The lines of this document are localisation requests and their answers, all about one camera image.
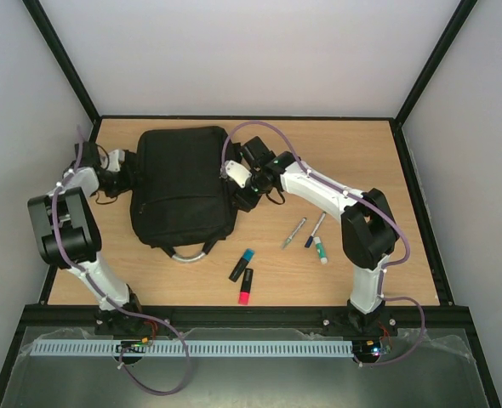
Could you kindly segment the blue highlighter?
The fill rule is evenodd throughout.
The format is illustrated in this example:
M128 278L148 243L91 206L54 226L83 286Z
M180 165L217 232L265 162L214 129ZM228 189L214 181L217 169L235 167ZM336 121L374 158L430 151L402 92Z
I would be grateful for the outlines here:
M247 249L243 255L239 258L237 261L235 267L233 268L231 274L229 275L229 280L232 282L237 282L241 274L244 272L244 270L247 268L249 262L254 256L254 250L252 249Z

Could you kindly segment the green marker pen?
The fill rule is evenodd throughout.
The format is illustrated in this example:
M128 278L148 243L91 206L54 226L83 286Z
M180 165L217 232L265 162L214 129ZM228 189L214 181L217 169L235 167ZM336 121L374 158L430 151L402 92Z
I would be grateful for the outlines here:
M294 227L294 229L291 231L291 233L288 235L288 237L284 240L284 242L281 245L281 248L284 250L294 239L294 237L298 234L298 232L302 229L302 227L305 225L307 221L306 217L303 217L299 223Z

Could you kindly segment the black backpack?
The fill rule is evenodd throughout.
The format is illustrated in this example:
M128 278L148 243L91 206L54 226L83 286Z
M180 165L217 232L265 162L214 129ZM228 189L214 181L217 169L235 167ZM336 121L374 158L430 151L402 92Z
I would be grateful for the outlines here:
M237 147L218 126L153 129L138 141L130 218L141 243L180 263L205 258L235 227L233 189L220 177L221 158Z

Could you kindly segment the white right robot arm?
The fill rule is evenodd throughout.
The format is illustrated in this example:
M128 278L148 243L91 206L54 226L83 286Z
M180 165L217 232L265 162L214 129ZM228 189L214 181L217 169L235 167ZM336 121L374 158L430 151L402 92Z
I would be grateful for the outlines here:
M234 199L243 211L251 211L261 196L277 190L308 201L340 223L342 248L353 265L348 321L356 331L370 332L379 324L384 275L402 235L385 195L377 189L355 190L324 176L293 148L276 155L259 137L240 149L246 165L227 159L226 150L224 146L220 174L237 186Z

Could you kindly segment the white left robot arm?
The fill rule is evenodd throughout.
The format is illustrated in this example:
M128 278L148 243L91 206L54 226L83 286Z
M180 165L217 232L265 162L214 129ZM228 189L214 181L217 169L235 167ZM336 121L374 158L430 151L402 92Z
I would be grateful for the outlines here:
M88 141L75 149L76 160L55 187L27 202L38 251L43 261L69 271L94 294L98 330L137 334L144 327L140 302L102 256L100 229L88 204L99 192L116 199L131 190L137 180L135 154L107 152Z

